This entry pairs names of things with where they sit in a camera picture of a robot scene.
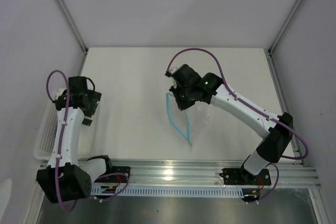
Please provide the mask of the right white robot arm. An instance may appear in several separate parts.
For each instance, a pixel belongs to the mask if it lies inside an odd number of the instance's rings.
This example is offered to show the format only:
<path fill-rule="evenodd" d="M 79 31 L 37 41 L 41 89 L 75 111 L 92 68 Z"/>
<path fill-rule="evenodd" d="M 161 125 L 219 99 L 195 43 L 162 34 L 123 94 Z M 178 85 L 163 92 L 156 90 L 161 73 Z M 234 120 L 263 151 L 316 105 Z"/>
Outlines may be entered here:
<path fill-rule="evenodd" d="M 233 115 L 261 137 L 261 143 L 240 170 L 239 176 L 244 183 L 253 183 L 267 164 L 279 162 L 292 139 L 293 118 L 290 114 L 266 111 L 259 114 L 234 97 L 235 92 L 229 92 L 229 86 L 224 85 L 221 77 L 210 72 L 201 77 L 187 64 L 170 69 L 166 76 L 173 79 L 169 91 L 181 111 L 196 102 L 205 102 Z"/>

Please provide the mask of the clear zip top bag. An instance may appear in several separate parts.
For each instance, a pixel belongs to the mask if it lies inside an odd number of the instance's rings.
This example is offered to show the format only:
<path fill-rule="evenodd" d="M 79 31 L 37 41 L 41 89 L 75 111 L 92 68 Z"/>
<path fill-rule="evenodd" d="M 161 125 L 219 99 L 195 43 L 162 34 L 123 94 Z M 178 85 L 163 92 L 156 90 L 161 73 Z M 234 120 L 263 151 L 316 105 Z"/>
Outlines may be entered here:
<path fill-rule="evenodd" d="M 200 132 L 210 122 L 210 107 L 196 103 L 191 108 L 179 110 L 175 97 L 171 92 L 166 93 L 166 113 L 171 127 L 180 138 L 187 141 L 189 147 L 193 146 Z"/>

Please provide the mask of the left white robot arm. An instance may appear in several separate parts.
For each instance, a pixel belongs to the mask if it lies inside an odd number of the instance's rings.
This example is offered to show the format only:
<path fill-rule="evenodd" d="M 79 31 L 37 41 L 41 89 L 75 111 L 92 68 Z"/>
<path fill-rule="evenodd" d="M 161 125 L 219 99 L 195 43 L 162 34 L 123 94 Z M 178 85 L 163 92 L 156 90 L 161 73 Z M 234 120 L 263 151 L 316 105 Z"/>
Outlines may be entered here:
<path fill-rule="evenodd" d="M 52 100 L 57 111 L 54 148 L 47 167 L 36 175 L 52 204 L 88 198 L 93 182 L 98 178 L 108 182 L 114 176 L 107 155 L 89 158 L 84 167 L 78 164 L 81 127 L 91 125 L 102 96 L 94 88 L 88 88 L 90 82 L 88 77 L 70 77 L 65 90 Z"/>

